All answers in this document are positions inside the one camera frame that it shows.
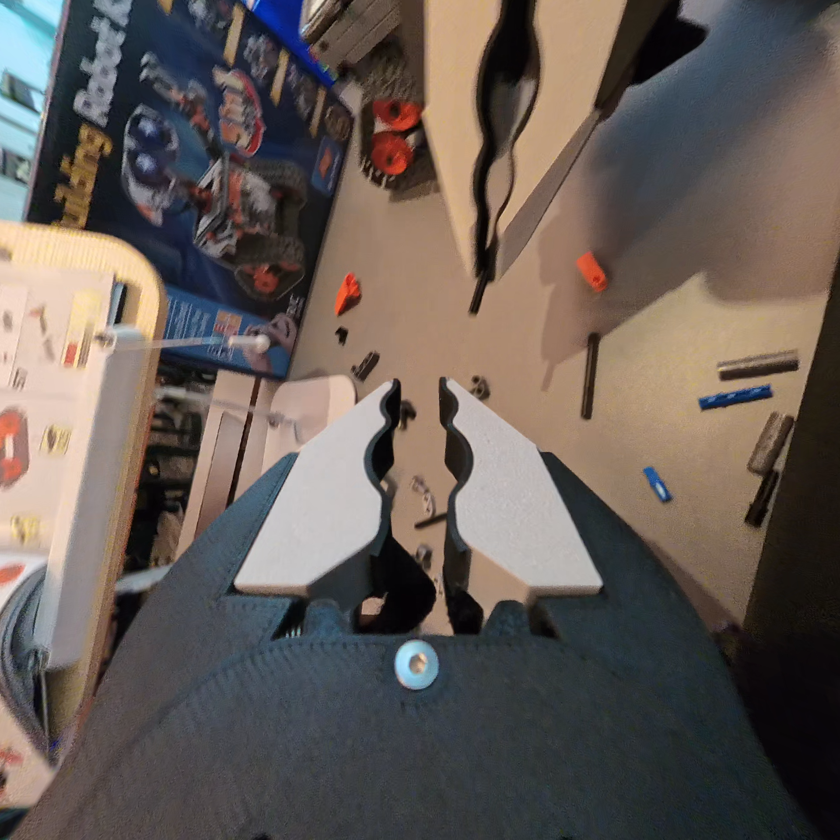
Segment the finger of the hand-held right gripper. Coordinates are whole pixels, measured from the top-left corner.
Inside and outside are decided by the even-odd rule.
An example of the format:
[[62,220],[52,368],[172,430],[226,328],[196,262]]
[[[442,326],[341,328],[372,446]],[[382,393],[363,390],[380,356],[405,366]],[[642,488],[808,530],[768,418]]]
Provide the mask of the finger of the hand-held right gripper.
[[676,2],[535,2],[530,56],[499,89],[496,279],[513,265],[600,123],[641,76],[673,62]]
[[424,127],[458,256],[473,276],[473,175],[483,141],[476,105],[478,77],[501,2],[426,1],[423,8]]

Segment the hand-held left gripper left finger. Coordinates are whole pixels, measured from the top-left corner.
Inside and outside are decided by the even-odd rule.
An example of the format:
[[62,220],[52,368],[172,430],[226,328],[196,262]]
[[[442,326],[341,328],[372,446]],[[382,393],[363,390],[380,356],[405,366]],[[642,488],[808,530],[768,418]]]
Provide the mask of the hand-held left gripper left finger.
[[353,612],[374,591],[371,560],[391,529],[382,480],[394,463],[402,387],[391,379],[294,454],[245,559],[237,592]]

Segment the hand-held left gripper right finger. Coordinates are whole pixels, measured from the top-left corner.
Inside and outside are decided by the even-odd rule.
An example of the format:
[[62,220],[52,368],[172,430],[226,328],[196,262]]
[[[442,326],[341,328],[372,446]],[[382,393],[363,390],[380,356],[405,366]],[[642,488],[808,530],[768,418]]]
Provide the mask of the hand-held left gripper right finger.
[[447,504],[448,620],[483,624],[501,603],[526,611],[598,595],[603,580],[538,446],[451,377],[438,381]]

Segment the grey orange toy brick robot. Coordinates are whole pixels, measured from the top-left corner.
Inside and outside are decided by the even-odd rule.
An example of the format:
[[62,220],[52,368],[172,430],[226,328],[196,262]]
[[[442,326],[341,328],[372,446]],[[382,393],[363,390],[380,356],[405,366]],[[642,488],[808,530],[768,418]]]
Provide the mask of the grey orange toy brick robot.
[[423,1],[307,1],[299,34],[318,66],[354,84],[360,170],[404,202],[438,191],[424,127]]

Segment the long black toy axle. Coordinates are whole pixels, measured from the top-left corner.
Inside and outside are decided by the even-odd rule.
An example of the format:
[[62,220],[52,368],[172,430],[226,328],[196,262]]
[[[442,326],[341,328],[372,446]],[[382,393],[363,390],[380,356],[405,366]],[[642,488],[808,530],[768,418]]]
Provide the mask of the long black toy axle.
[[585,421],[592,419],[595,395],[595,378],[599,358],[601,335],[591,332],[587,336],[584,361],[584,380],[581,396],[581,418]]

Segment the blue storage bin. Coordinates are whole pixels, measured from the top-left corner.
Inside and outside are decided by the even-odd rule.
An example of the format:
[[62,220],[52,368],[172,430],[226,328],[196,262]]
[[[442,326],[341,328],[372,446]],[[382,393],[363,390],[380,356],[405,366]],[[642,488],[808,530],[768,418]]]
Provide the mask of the blue storage bin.
[[243,4],[262,21],[287,47],[297,62],[330,89],[334,80],[312,58],[309,45],[300,37],[299,25],[303,1],[243,1]]

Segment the white stand ledge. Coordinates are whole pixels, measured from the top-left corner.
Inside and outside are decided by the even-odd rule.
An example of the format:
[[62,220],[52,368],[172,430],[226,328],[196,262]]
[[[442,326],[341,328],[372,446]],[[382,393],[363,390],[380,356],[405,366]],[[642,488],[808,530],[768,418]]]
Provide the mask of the white stand ledge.
[[94,340],[33,631],[48,671],[73,666],[90,647],[121,509],[137,483],[129,459],[149,433],[156,366],[151,341],[133,325]]

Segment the black toy axle pin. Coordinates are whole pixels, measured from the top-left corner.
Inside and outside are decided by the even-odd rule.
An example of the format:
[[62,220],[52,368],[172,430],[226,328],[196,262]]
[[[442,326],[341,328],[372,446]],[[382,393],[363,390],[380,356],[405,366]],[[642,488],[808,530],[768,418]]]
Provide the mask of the black toy axle pin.
[[779,480],[780,471],[777,469],[770,469],[763,476],[744,518],[745,523],[751,528],[760,529],[762,527]]

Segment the long blue toy pin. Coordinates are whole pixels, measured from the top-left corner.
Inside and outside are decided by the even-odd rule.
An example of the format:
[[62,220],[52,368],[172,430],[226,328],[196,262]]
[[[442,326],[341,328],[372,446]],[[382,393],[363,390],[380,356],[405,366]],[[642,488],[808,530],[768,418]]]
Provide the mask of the long blue toy pin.
[[772,384],[753,385],[733,391],[704,395],[698,398],[702,412],[769,400],[774,396]]

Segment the grey toy tube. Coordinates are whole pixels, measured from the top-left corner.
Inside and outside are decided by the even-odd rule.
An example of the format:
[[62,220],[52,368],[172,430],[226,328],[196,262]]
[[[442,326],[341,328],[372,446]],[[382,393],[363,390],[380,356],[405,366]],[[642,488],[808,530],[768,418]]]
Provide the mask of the grey toy tube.
[[795,425],[790,414],[772,412],[769,415],[748,461],[748,471],[766,476],[775,467]]

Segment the dark blue toy packaging box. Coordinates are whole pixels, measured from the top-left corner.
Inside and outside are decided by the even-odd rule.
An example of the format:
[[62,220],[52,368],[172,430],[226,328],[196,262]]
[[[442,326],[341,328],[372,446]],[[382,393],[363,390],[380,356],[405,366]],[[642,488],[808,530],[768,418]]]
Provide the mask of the dark blue toy packaging box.
[[244,2],[64,2],[25,221],[117,238],[157,271],[167,339],[283,381],[354,116]]

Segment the black dotted mat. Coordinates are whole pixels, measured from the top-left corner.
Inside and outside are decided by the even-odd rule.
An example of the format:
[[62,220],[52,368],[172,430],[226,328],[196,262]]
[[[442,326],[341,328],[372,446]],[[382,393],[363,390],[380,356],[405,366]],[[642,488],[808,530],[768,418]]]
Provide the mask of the black dotted mat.
[[838,268],[744,629],[738,679],[752,723],[818,836],[838,838]]

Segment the long grey toy pin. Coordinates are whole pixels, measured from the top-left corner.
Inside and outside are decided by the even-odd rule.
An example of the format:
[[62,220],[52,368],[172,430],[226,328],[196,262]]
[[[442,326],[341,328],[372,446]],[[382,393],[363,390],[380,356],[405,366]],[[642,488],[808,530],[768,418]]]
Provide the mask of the long grey toy pin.
[[747,379],[792,373],[800,368],[800,356],[797,350],[784,350],[771,353],[759,353],[736,360],[725,360],[717,364],[717,376],[721,382],[734,382]]

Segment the white instruction booklet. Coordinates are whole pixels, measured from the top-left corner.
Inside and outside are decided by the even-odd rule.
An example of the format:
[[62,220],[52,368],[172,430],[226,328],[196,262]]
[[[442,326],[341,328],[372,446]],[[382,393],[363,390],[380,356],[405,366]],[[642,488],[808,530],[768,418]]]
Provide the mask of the white instruction booklet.
[[12,822],[55,772],[31,641],[40,588],[85,400],[96,334],[123,284],[82,269],[5,266],[1,283],[1,808]]

